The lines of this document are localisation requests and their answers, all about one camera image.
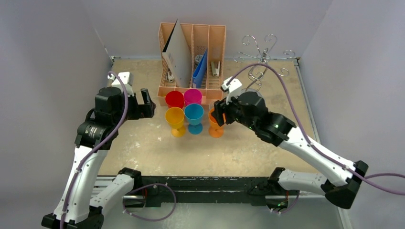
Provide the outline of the orange wine glass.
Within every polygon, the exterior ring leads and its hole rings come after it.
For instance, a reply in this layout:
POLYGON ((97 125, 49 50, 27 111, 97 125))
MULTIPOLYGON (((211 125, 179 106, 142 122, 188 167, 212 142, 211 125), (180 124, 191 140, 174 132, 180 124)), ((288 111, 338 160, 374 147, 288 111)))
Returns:
POLYGON ((209 135, 213 138, 220 138, 224 134, 224 129, 223 127, 219 126, 215 118, 212 116, 212 112, 214 111, 214 108, 212 108, 209 111, 209 135))

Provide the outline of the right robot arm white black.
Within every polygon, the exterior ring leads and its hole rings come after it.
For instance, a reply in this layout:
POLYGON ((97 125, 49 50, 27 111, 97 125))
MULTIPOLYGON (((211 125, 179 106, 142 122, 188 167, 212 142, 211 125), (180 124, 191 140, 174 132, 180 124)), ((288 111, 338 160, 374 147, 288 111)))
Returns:
POLYGON ((318 170, 317 174, 276 168, 268 181, 274 194, 284 190, 302 190, 325 196, 335 206, 350 209, 369 166, 359 160, 345 159, 302 132, 292 120, 268 110, 256 92, 214 102, 211 115, 219 126, 238 122, 262 141, 287 150, 318 170))

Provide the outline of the pink wine glass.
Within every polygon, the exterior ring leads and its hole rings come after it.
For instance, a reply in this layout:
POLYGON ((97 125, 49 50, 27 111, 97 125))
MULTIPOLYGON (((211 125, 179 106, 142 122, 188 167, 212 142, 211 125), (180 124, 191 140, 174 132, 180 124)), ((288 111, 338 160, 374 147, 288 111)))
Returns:
POLYGON ((188 89, 184 94, 183 94, 185 106, 188 106, 190 104, 201 104, 202 103, 202 93, 198 89, 188 89))

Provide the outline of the blue wine glass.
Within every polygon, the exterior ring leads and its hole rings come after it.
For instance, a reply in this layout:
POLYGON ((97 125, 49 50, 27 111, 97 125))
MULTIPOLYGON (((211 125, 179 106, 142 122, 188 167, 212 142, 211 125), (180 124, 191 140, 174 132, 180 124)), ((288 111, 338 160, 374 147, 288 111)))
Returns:
POLYGON ((188 131, 193 135, 200 134, 203 131, 204 108, 200 104, 189 104, 186 106, 184 113, 189 123, 188 131))

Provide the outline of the yellow wine glass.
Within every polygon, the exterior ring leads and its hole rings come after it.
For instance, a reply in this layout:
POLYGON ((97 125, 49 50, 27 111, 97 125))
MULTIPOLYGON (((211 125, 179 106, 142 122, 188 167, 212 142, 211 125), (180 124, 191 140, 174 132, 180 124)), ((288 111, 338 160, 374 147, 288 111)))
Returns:
POLYGON ((184 126, 185 114, 179 107, 171 107, 165 113, 165 120, 171 127, 171 134, 174 137, 182 137, 186 133, 184 126))

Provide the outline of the chrome wine glass rack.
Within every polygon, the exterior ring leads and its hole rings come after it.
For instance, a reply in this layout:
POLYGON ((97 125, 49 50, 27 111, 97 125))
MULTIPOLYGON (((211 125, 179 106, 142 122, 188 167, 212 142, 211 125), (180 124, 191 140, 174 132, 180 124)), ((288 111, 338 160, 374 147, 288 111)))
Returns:
MULTIPOLYGON (((296 57, 296 53, 293 50, 285 50, 283 52, 284 58, 271 58, 270 52, 274 48, 275 44, 277 43, 277 37, 274 34, 267 34, 264 37, 265 42, 271 43, 270 47, 266 47, 265 49, 261 50, 259 48, 257 39, 252 35, 245 35, 242 38, 242 44, 244 46, 249 46, 251 43, 254 43, 256 46, 257 54, 250 55, 244 52, 238 52, 237 55, 234 55, 233 60, 237 63, 242 63, 246 58, 252 58, 258 63, 269 65, 270 60, 291 60, 296 57)), ((242 91, 255 91, 259 92, 262 87, 262 80, 267 73, 268 69, 266 67, 263 70, 260 70, 260 66, 253 66, 249 69, 247 77, 251 81, 251 83, 246 86, 242 91)))

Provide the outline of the red wine glass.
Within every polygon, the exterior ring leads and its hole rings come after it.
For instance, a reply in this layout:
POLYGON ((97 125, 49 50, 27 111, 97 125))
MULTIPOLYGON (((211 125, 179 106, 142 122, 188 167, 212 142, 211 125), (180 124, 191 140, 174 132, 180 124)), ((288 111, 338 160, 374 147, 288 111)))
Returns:
POLYGON ((184 96, 179 91, 171 91, 165 96, 165 102, 168 108, 178 107, 182 109, 184 107, 184 96))

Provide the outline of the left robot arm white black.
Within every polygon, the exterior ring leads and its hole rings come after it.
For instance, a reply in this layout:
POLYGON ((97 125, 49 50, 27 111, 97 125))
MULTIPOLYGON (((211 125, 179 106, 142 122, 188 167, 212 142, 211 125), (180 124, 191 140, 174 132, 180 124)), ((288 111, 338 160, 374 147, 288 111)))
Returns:
POLYGON ((142 190, 141 172, 124 168, 112 184, 92 197, 100 167, 118 136, 118 128, 127 120, 152 118, 156 104, 146 88, 140 90, 138 104, 131 88, 124 92, 117 86, 101 88, 95 107, 79 125, 75 155, 65 191, 56 209, 43 217, 41 225, 49 229, 100 229, 104 218, 124 194, 137 195, 142 190))

